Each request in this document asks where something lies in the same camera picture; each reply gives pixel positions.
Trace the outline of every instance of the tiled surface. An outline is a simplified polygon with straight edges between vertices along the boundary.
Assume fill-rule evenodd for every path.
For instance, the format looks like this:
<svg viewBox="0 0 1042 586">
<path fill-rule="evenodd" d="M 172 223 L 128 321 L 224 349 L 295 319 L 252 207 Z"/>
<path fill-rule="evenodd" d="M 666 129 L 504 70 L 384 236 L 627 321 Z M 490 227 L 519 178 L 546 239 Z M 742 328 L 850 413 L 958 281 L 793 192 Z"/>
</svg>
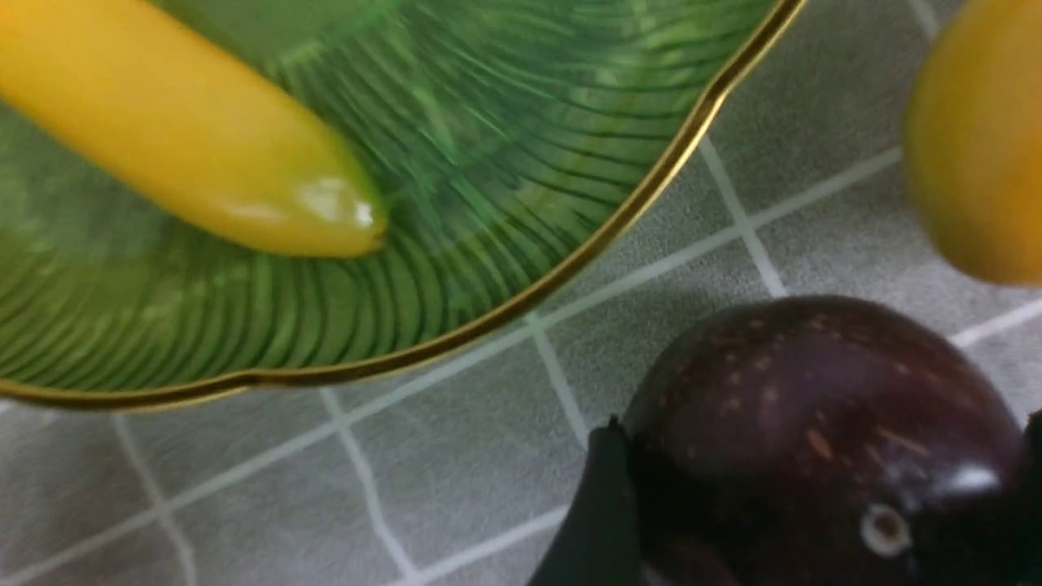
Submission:
<svg viewBox="0 0 1042 586">
<path fill-rule="evenodd" d="M 1020 307 L 1038 291 L 990 287 L 931 248 L 893 166 L 760 230 L 790 293 L 880 301 L 948 335 Z"/>
<path fill-rule="evenodd" d="M 188 586 L 170 538 L 152 523 L 32 581 L 32 586 Z"/>
<path fill-rule="evenodd" d="M 981 341 L 969 355 L 1021 421 L 1042 409 L 1042 318 Z"/>
<path fill-rule="evenodd" d="M 640 222 L 554 295 L 546 310 L 588 295 L 733 223 L 705 162 L 696 155 Z"/>
<path fill-rule="evenodd" d="M 941 22 L 949 22 L 959 8 L 963 5 L 963 0 L 929 0 L 934 10 Z"/>
<path fill-rule="evenodd" d="M 767 297 L 741 242 L 692 261 L 549 332 L 587 424 L 621 414 L 666 345 L 728 304 Z"/>
<path fill-rule="evenodd" d="M 746 211 L 897 144 L 926 50 L 905 0 L 812 0 L 710 130 Z"/>
<path fill-rule="evenodd" d="M 957 3 L 811 0 L 736 92 L 711 135 L 765 254 L 696 156 L 535 326 L 337 389 L 336 424 L 309 391 L 127 415 L 124 436 L 106 415 L 0 404 L 0 586 L 522 586 L 581 471 L 576 430 L 773 273 L 956 335 L 1025 416 L 1042 402 L 1039 295 L 939 262 L 899 164 L 847 180 L 896 152 L 931 23 Z"/>
<path fill-rule="evenodd" d="M 388 524 L 421 565 L 568 503 L 582 466 L 530 341 L 362 421 L 354 432 Z"/>
<path fill-rule="evenodd" d="M 128 417 L 142 455 L 168 496 L 328 420 L 318 395 L 287 391 Z"/>
<path fill-rule="evenodd" d="M 320 442 L 176 515 L 199 586 L 383 584 L 398 578 L 344 448 Z"/>
<path fill-rule="evenodd" d="M 148 508 L 109 417 L 0 414 L 0 577 Z"/>
<path fill-rule="evenodd" d="M 552 531 L 529 537 L 430 586 L 525 586 L 552 540 Z"/>
</svg>

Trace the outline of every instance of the gold plate rim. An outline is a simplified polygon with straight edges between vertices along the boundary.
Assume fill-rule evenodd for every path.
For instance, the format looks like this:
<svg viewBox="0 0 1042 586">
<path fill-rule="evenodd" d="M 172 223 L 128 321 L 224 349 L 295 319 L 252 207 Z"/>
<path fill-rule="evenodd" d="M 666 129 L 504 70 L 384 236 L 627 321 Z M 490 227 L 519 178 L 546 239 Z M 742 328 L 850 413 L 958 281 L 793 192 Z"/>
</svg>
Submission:
<svg viewBox="0 0 1042 586">
<path fill-rule="evenodd" d="M 546 299 L 574 278 L 640 219 L 691 158 L 731 90 L 774 45 L 805 2 L 807 0 L 777 1 L 756 31 L 706 86 L 673 141 L 644 180 L 582 246 L 524 291 L 462 327 L 423 344 L 349 365 L 246 370 L 187 385 L 145 391 L 55 390 L 0 379 L 0 396 L 66 409 L 166 409 L 203 402 L 262 386 L 315 387 L 391 375 L 458 351 Z"/>
</svg>

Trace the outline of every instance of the plate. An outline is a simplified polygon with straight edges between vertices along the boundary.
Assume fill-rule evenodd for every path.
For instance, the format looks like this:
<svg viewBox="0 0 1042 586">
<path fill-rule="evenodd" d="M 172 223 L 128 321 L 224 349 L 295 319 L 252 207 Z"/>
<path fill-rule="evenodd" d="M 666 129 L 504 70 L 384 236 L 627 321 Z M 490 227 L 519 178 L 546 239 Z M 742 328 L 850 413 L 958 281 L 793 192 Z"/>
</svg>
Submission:
<svg viewBox="0 0 1042 586">
<path fill-rule="evenodd" d="M 237 247 L 0 105 L 0 394 L 182 404 L 471 342 L 640 216 L 800 4 L 163 0 L 357 145 L 393 205 L 387 246 Z"/>
</svg>

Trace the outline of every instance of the white grout line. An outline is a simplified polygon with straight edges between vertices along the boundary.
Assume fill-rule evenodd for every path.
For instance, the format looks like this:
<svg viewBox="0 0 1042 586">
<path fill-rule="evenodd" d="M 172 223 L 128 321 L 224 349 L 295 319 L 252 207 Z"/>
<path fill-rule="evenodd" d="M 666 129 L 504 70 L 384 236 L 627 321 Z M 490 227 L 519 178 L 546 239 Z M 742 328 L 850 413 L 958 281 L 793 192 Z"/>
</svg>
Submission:
<svg viewBox="0 0 1042 586">
<path fill-rule="evenodd" d="M 120 444 L 123 446 L 127 460 L 130 462 L 130 467 L 138 472 L 138 478 L 141 479 L 141 484 L 145 487 L 145 493 L 152 503 L 152 507 L 159 519 L 159 527 L 167 532 L 170 541 L 174 544 L 174 550 L 177 552 L 177 560 L 180 562 L 181 570 L 184 572 L 184 585 L 196 586 L 198 580 L 196 579 L 195 552 L 192 548 L 192 544 L 189 543 L 188 537 L 184 536 L 184 533 L 174 521 L 170 504 L 163 497 L 159 484 L 155 481 L 155 477 L 152 474 L 152 470 L 149 469 L 148 464 L 145 463 L 145 458 L 138 450 L 138 446 L 127 426 L 126 416 L 117 414 L 113 415 L 111 419 L 113 425 L 116 428 L 116 435 L 119 436 Z"/>
<path fill-rule="evenodd" d="M 582 449 L 586 449 L 587 437 L 590 435 L 590 430 L 587 429 L 586 419 L 582 417 L 579 404 L 575 400 L 575 395 L 572 393 L 572 387 L 568 384 L 568 377 L 565 376 L 565 370 L 561 367 L 557 353 L 553 350 L 553 344 L 547 338 L 546 331 L 543 328 L 537 312 L 528 314 L 525 317 L 525 321 L 531 329 L 536 349 L 539 350 L 539 356 L 543 359 L 543 364 L 546 366 L 546 373 L 549 375 L 553 392 L 557 394 L 557 400 L 565 411 L 568 424 L 571 425 L 572 433 L 575 434 L 575 439 L 578 440 L 579 445 L 582 446 Z"/>
<path fill-rule="evenodd" d="M 154 509 L 145 511 L 144 513 L 139 513 L 138 515 L 130 517 L 111 529 L 88 537 L 86 539 L 50 559 L 30 565 L 23 568 L 21 571 L 18 571 L 14 576 L 0 580 L 0 586 L 23 586 L 24 584 L 33 582 L 69 562 L 75 561 L 82 556 L 91 554 L 92 552 L 96 552 L 117 539 L 125 537 L 126 535 L 148 526 L 157 518 L 158 514 Z"/>
<path fill-rule="evenodd" d="M 948 338 L 948 340 L 960 348 L 966 348 L 981 340 L 1031 321 L 1040 315 L 1042 315 L 1042 299 L 1032 301 L 1026 306 L 963 329 L 959 334 Z"/>
<path fill-rule="evenodd" d="M 303 451 L 324 439 L 331 438 L 336 434 L 336 423 L 331 421 L 323 423 L 309 432 L 305 432 L 245 462 L 237 464 L 220 474 L 203 481 L 195 487 L 174 496 L 170 499 L 170 508 L 177 510 L 187 507 L 204 496 L 214 494 L 221 489 L 243 481 L 268 466 L 277 464 L 294 454 Z"/>
<path fill-rule="evenodd" d="M 681 250 L 673 252 L 665 259 L 661 259 L 650 265 L 639 268 L 626 276 L 623 276 L 618 280 L 614 280 L 593 293 L 590 293 L 585 297 L 576 299 L 571 303 L 543 316 L 540 321 L 543 322 L 543 327 L 553 327 L 557 323 L 561 323 L 570 317 L 593 309 L 609 299 L 618 297 L 630 289 L 639 287 L 658 276 L 668 273 L 677 267 L 686 265 L 703 254 L 708 254 L 725 244 L 729 244 L 733 241 L 738 240 L 738 238 L 739 234 L 736 227 L 726 227 L 708 238 L 689 245 Z"/>
<path fill-rule="evenodd" d="M 449 376 L 452 376 L 453 374 L 457 374 L 475 364 L 483 362 L 508 348 L 518 345 L 522 341 L 526 340 L 530 334 L 531 333 L 528 328 L 521 328 L 496 338 L 491 342 L 483 343 L 473 350 L 456 359 L 450 360 L 433 370 L 430 370 L 422 376 L 418 376 L 408 383 L 405 383 L 394 391 L 383 394 L 378 398 L 347 413 L 344 415 L 343 419 L 348 424 L 357 423 L 366 417 L 375 415 L 376 413 L 379 413 L 380 411 L 383 411 L 384 409 L 411 397 L 420 391 L 426 390 L 427 388 L 448 379 Z"/>
<path fill-rule="evenodd" d="M 752 226 L 752 222 L 749 221 L 749 217 L 745 213 L 745 207 L 742 206 L 742 202 L 738 199 L 738 192 L 735 191 L 735 185 L 730 181 L 730 176 L 727 175 L 727 170 L 724 168 L 723 161 L 717 153 L 716 147 L 713 146 L 713 141 L 706 136 L 702 139 L 698 149 L 702 154 L 702 160 L 705 161 L 705 166 L 709 167 L 710 174 L 713 175 L 713 179 L 716 181 L 724 205 L 727 206 L 727 211 L 730 212 L 730 216 L 735 220 L 735 226 L 738 228 L 739 234 L 742 235 L 742 240 L 745 241 L 745 247 L 752 258 L 752 263 L 756 266 L 756 271 L 760 272 L 760 278 L 764 282 L 767 292 L 770 293 L 771 297 L 775 298 L 788 296 L 789 292 L 786 291 L 785 285 L 782 283 L 782 277 L 778 276 L 777 269 L 771 263 L 771 258 L 767 254 L 764 243 L 756 236 L 756 230 Z"/>
<path fill-rule="evenodd" d="M 473 547 L 464 550 L 458 554 L 445 558 L 444 560 L 421 571 L 420 577 L 425 582 L 432 582 L 439 578 L 448 576 L 449 573 L 466 567 L 478 560 L 498 554 L 511 545 L 524 541 L 536 534 L 543 533 L 544 531 L 557 527 L 561 524 L 561 521 L 565 519 L 565 515 L 567 513 L 568 507 L 559 507 L 549 513 L 540 515 L 527 522 L 519 524 L 498 537 L 494 537 L 488 541 L 478 543 Z"/>
<path fill-rule="evenodd" d="M 322 402 L 325 404 L 326 410 L 333 420 L 342 419 L 343 411 L 332 391 L 322 389 L 319 393 L 322 395 Z M 341 444 L 343 444 L 344 449 L 347 451 L 347 456 L 351 459 L 351 463 L 354 464 L 354 469 L 358 473 L 358 480 L 362 481 L 362 489 L 366 496 L 366 509 L 369 512 L 369 519 L 373 523 L 373 531 L 376 532 L 376 536 L 383 542 L 384 548 L 391 555 L 391 559 L 394 560 L 395 565 L 398 566 L 398 571 L 404 577 L 405 582 L 419 586 L 422 582 L 419 580 L 420 575 L 416 569 L 416 565 L 408 559 L 405 548 L 402 547 L 401 542 L 398 541 L 398 538 L 391 531 L 391 527 L 388 526 L 387 520 L 383 518 L 383 506 L 380 504 L 380 496 L 376 492 L 376 479 L 373 477 L 373 468 L 369 465 L 366 455 L 362 453 L 358 440 L 354 438 L 346 422 L 341 422 L 338 425 L 337 433 L 340 436 Z"/>
<path fill-rule="evenodd" d="M 926 36 L 931 40 L 937 39 L 937 35 L 941 33 L 941 22 L 937 19 L 937 13 L 934 11 L 934 8 L 926 3 L 926 0 L 909 0 L 909 4 L 912 6 L 912 11 L 915 13 L 916 20 L 926 32 Z"/>
<path fill-rule="evenodd" d="M 774 220 L 784 218 L 793 212 L 801 210 L 812 203 L 821 201 L 822 199 L 835 195 L 854 184 L 861 182 L 876 173 L 896 165 L 900 162 L 900 160 L 901 148 L 891 147 L 875 156 L 855 163 L 851 167 L 833 175 L 832 177 L 828 177 L 823 181 L 815 184 L 799 195 L 788 197 L 782 202 L 753 215 L 749 221 L 753 228 L 763 227 Z"/>
</svg>

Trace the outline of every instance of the orange fruit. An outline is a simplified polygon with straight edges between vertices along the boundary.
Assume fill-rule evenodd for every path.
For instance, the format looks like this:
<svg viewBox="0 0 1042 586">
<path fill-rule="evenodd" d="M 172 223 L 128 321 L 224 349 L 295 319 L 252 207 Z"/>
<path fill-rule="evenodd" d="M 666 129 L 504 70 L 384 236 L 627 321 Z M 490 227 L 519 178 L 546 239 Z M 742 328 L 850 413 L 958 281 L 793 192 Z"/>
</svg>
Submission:
<svg viewBox="0 0 1042 586">
<path fill-rule="evenodd" d="M 1042 1 L 969 0 L 907 115 L 909 190 L 954 267 L 1042 285 Z"/>
</svg>

